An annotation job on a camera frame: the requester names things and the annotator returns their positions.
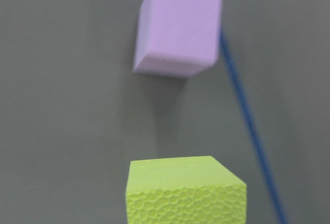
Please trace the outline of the light pink foam block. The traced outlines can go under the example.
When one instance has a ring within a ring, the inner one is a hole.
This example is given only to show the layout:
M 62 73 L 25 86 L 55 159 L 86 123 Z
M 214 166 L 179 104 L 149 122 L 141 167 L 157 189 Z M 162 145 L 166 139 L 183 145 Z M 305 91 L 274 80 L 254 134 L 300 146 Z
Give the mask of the light pink foam block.
M 223 0 L 143 0 L 133 71 L 189 78 L 217 62 Z

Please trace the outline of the yellow foam block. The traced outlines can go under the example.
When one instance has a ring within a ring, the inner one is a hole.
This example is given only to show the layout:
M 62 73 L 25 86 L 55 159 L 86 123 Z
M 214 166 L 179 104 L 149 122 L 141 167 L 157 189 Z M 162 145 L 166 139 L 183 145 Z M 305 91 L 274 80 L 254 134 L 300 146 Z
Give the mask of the yellow foam block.
M 212 156 L 131 161 L 128 223 L 245 223 L 246 184 Z

